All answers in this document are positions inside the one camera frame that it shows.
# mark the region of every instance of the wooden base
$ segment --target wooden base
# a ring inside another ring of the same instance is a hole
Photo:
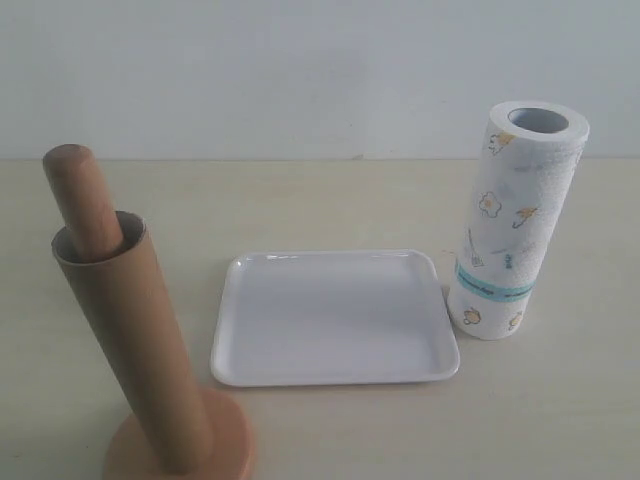
[[[214,435],[214,453],[186,475],[164,473],[140,424],[131,414],[113,436],[104,464],[105,480],[247,480],[253,466],[253,438],[240,406],[226,393],[203,388]]]

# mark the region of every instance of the label band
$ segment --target label band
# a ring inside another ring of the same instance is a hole
[[[533,289],[534,283],[525,285],[524,287],[502,288],[490,283],[478,280],[470,275],[464,268],[460,266],[456,260],[456,278],[466,290],[478,295],[479,297],[492,300],[494,302],[508,303],[516,302],[526,298]]]

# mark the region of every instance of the printed paper towel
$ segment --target printed paper towel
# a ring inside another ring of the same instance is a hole
[[[448,297],[465,332],[491,340],[520,326],[588,135],[560,105],[491,109]]]

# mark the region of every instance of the table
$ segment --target table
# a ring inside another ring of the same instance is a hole
[[[470,161],[103,162],[144,216],[191,360],[209,353],[226,268],[249,251],[415,248],[443,283]],[[640,161],[585,160],[522,328],[456,332],[426,385],[235,389],[254,480],[640,478]],[[97,479],[128,411],[50,252],[62,221],[39,162],[0,163],[0,478]]]

